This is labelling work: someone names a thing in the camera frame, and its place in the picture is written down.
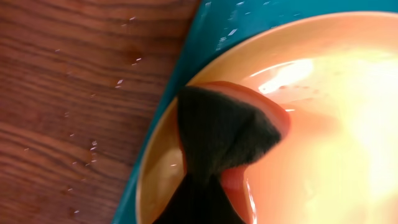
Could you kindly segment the green and red sponge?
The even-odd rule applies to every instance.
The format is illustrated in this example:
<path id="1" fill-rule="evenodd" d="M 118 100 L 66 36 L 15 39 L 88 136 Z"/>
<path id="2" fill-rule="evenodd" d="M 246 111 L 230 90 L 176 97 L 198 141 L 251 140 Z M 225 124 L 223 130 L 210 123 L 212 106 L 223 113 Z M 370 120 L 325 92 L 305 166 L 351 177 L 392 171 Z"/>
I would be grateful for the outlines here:
<path id="1" fill-rule="evenodd" d="M 178 94 L 177 119 L 186 174 L 200 184 L 211 175 L 219 180 L 226 169 L 258 161 L 282 139 L 259 108 L 195 86 Z"/>

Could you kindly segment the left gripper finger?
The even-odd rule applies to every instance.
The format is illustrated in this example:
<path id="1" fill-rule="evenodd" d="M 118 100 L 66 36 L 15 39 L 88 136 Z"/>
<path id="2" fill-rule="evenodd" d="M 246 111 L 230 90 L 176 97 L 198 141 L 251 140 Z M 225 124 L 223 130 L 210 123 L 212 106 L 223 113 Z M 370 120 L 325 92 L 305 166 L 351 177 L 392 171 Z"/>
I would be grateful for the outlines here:
<path id="1" fill-rule="evenodd" d="M 186 174 L 153 224 L 245 224 L 233 208 L 217 176 L 196 182 Z"/>

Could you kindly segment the green rimmed plate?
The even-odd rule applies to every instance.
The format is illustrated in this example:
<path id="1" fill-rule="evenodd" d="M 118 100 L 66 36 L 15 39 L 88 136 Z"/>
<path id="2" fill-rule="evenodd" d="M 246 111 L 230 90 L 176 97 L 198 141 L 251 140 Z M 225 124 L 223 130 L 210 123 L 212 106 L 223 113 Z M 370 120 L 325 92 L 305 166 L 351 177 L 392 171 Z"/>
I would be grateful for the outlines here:
<path id="1" fill-rule="evenodd" d="M 273 28 L 186 86 L 259 108 L 282 135 L 258 161 L 219 176 L 245 223 L 397 222 L 397 14 L 342 12 Z M 180 91 L 146 146 L 138 223 L 158 218 L 187 173 Z"/>

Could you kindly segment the teal plastic serving tray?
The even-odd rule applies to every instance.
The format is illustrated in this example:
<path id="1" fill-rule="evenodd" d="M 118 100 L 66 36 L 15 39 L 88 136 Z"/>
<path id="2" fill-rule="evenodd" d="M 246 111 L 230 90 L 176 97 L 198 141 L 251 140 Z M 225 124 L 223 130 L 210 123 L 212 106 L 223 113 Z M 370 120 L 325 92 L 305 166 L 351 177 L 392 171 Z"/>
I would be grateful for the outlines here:
<path id="1" fill-rule="evenodd" d="M 196 73 L 225 51 L 265 30 L 307 17 L 349 11 L 397 12 L 397 0 L 203 0 L 150 123 L 112 224 L 137 222 L 137 181 L 147 143 L 177 91 Z"/>

